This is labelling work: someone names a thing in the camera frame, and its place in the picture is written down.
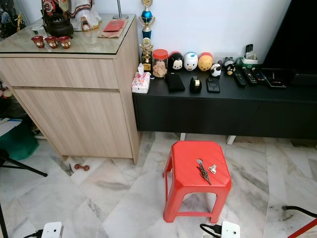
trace trophy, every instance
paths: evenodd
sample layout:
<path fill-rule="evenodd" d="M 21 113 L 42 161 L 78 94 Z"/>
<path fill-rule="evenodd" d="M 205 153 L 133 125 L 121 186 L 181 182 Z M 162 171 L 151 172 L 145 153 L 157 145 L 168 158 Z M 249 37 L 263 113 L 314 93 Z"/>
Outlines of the trophy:
<path fill-rule="evenodd" d="M 153 0 L 141 0 L 142 5 L 145 7 L 141 16 L 139 16 L 139 22 L 143 26 L 142 34 L 143 38 L 151 38 L 151 27 L 155 23 L 155 17 L 153 17 L 152 13 L 149 10 L 149 7 L 152 5 Z"/>
<path fill-rule="evenodd" d="M 144 72 L 152 71 L 152 50 L 153 45 L 149 38 L 144 38 L 142 44 L 140 44 L 142 50 L 142 64 L 144 66 Z"/>

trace red envelope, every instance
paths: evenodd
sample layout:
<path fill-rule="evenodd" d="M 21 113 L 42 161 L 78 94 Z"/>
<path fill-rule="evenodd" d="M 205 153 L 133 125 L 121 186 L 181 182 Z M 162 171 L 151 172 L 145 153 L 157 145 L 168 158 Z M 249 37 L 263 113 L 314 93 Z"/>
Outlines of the red envelope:
<path fill-rule="evenodd" d="M 123 20 L 111 21 L 105 27 L 104 31 L 119 31 L 123 26 Z"/>

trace jar with orange lid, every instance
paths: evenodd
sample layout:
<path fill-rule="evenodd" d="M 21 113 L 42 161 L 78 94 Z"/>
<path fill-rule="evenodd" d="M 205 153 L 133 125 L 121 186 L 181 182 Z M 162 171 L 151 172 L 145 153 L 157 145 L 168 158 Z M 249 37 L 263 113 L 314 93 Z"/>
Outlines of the jar with orange lid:
<path fill-rule="evenodd" d="M 167 73 L 168 52 L 163 49 L 153 51 L 153 75 L 163 78 Z"/>

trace blue trophy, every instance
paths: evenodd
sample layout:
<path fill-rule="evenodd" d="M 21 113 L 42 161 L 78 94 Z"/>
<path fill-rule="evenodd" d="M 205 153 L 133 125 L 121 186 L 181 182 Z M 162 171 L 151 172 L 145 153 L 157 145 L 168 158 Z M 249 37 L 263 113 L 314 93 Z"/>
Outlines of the blue trophy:
<path fill-rule="evenodd" d="M 155 17 L 149 10 L 149 7 L 152 5 L 153 0 L 141 0 L 142 5 L 145 7 L 141 16 L 139 16 L 139 22 L 143 26 L 142 34 L 143 38 L 151 38 L 151 27 L 155 23 Z"/>

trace glass tabletop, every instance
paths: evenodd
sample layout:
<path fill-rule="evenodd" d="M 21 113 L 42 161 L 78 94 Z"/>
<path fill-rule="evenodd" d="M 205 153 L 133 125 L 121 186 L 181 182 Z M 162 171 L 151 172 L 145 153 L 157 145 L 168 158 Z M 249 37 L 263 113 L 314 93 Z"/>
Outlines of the glass tabletop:
<path fill-rule="evenodd" d="M 98 55 L 115 55 L 120 48 L 120 45 L 128 32 L 133 19 L 134 14 L 129 14 L 127 25 L 124 27 L 123 32 L 118 38 L 99 38 L 98 35 L 103 31 L 107 24 L 113 20 L 113 14 L 100 14 L 102 22 L 97 29 L 92 31 L 74 31 L 73 39 L 70 39 L 71 47 L 64 49 L 61 45 L 52 49 L 45 42 L 44 48 L 37 48 L 31 38 L 35 36 L 31 30 L 31 26 L 34 24 L 42 24 L 41 19 L 37 20 L 30 26 L 25 27 L 21 31 L 13 34 L 0 42 L 0 54 L 98 54 Z"/>

